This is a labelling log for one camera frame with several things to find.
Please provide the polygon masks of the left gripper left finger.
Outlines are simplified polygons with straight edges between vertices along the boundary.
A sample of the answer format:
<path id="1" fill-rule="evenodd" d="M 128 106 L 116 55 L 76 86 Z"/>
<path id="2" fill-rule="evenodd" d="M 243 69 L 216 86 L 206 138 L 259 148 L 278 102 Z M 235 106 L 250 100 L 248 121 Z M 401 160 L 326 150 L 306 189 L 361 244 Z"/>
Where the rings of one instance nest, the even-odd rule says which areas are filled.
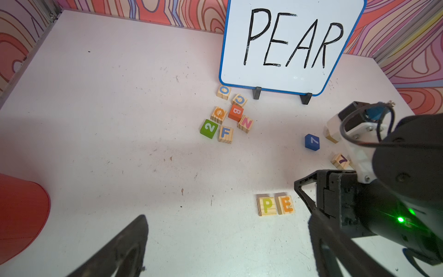
<path id="1" fill-rule="evenodd" d="M 70 276 L 138 277 L 144 269 L 148 231 L 145 215 L 139 215 Z"/>

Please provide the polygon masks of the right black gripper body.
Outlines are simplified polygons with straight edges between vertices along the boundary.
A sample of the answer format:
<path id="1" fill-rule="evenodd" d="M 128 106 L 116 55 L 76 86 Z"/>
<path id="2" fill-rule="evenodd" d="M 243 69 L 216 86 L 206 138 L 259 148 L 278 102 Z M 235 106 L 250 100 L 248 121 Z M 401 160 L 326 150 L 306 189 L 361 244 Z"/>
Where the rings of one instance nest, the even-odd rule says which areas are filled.
<path id="1" fill-rule="evenodd" d="M 384 184 L 376 179 L 360 183 L 355 171 L 319 170 L 316 172 L 317 208 L 334 228 L 349 238 L 380 235 L 382 229 L 375 215 Z"/>

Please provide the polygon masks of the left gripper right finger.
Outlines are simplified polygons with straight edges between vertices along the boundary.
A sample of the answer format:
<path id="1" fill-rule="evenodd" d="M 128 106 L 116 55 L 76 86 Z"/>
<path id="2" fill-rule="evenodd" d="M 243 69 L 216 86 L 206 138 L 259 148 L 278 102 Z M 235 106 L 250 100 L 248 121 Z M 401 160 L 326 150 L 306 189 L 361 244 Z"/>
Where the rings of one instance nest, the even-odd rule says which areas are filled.
<path id="1" fill-rule="evenodd" d="M 341 230 L 333 228 L 320 211 L 312 211 L 308 225 L 320 277 L 341 277 L 340 264 L 353 277 L 392 276 Z"/>

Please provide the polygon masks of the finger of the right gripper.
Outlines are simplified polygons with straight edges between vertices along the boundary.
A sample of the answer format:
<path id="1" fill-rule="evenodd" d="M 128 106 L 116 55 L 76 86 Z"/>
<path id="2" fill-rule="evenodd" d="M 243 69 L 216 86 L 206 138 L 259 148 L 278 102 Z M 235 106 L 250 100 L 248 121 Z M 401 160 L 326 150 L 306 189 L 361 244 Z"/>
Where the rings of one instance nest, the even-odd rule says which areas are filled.
<path id="1" fill-rule="evenodd" d="M 310 213 L 317 207 L 318 170 L 294 182 L 294 190 Z"/>

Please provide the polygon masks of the wooden block letter E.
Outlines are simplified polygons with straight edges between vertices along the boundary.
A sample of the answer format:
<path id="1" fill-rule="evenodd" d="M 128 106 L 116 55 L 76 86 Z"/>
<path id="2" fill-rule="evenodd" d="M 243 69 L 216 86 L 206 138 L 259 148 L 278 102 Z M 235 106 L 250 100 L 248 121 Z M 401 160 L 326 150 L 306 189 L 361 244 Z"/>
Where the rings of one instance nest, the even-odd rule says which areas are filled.
<path id="1" fill-rule="evenodd" d="M 288 215 L 295 212 L 292 197 L 286 193 L 275 195 L 279 215 Z"/>

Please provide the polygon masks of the wooden block letter P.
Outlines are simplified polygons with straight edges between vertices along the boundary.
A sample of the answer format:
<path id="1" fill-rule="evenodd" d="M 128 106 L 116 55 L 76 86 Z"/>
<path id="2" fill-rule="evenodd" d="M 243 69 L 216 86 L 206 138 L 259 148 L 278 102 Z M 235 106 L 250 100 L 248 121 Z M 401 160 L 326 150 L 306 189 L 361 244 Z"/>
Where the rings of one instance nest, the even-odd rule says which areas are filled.
<path id="1" fill-rule="evenodd" d="M 257 195 L 257 209 L 260 217 L 278 214 L 276 200 L 271 195 Z"/>

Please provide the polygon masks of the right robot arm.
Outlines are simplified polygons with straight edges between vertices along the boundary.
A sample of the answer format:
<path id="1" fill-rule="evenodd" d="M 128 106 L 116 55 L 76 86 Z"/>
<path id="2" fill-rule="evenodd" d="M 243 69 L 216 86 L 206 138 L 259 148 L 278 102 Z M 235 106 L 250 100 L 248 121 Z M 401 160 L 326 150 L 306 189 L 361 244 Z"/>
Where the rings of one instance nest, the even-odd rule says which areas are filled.
<path id="1" fill-rule="evenodd" d="M 349 238 L 379 235 L 403 246 L 407 260 L 443 261 L 443 117 L 402 119 L 371 160 L 375 178 L 317 170 L 295 181 L 309 211 Z"/>

